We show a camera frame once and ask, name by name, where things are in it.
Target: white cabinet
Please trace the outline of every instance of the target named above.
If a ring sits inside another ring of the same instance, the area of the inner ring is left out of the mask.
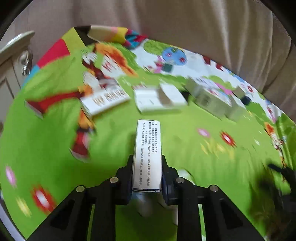
[[[28,45],[34,33],[30,31],[20,34],[0,50],[0,135],[8,109],[26,77],[22,73],[31,68],[31,55],[28,61],[24,56],[28,56]]]

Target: metal screw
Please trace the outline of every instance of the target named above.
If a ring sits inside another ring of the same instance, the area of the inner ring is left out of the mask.
[[[118,178],[117,177],[112,177],[112,178],[110,178],[110,182],[111,183],[117,183],[118,182]]]
[[[84,191],[84,186],[78,186],[78,187],[76,187],[76,191],[77,192],[83,192]]]
[[[177,183],[183,183],[183,182],[185,182],[185,180],[184,180],[184,178],[182,178],[182,177],[177,177],[177,178],[176,178],[176,182],[177,182]]]
[[[219,188],[218,188],[216,185],[211,185],[211,186],[210,186],[210,190],[211,190],[212,192],[217,192],[217,191],[219,191]]]

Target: pink flower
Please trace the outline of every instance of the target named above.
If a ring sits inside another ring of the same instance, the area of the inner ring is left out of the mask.
[[[210,134],[205,129],[197,128],[197,132],[203,137],[210,137]]]
[[[13,170],[11,169],[11,167],[9,167],[9,166],[6,166],[6,177],[9,181],[9,183],[11,184],[11,186],[13,186],[15,188],[17,186],[15,174],[14,174]]]

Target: cabinet door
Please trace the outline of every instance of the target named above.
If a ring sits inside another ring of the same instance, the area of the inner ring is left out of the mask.
[[[4,123],[9,106],[20,90],[11,59],[0,66],[0,122]]]

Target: cartoon character's leg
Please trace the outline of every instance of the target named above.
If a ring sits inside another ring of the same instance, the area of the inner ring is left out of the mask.
[[[70,92],[70,93],[63,93],[63,94],[57,94],[54,96],[47,97],[41,101],[25,101],[25,104],[32,109],[39,117],[43,117],[43,114],[47,111],[47,109],[64,99],[71,99],[71,98],[81,98],[83,96],[83,93],[80,93],[79,91]]]
[[[75,142],[70,149],[72,155],[81,161],[89,157],[89,133],[94,130],[94,123],[81,110],[79,114],[79,128],[76,131]]]

